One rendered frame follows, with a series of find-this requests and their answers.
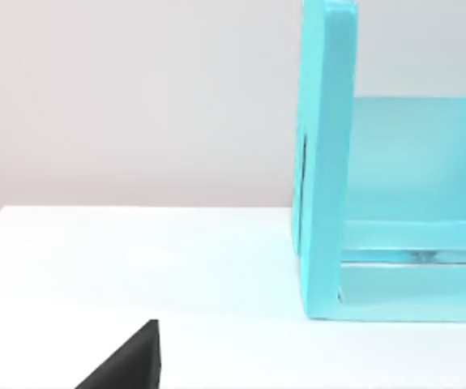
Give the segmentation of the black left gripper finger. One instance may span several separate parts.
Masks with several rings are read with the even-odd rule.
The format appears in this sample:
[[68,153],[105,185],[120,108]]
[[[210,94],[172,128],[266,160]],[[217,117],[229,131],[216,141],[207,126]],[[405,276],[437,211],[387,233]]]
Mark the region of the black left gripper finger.
[[160,389],[158,319],[148,320],[75,389]]

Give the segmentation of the light blue rack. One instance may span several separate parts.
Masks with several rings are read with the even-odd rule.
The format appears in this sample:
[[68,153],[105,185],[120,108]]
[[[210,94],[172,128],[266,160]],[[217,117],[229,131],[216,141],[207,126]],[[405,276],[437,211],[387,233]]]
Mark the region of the light blue rack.
[[354,94],[357,0],[301,0],[291,231],[309,318],[466,323],[466,97]]

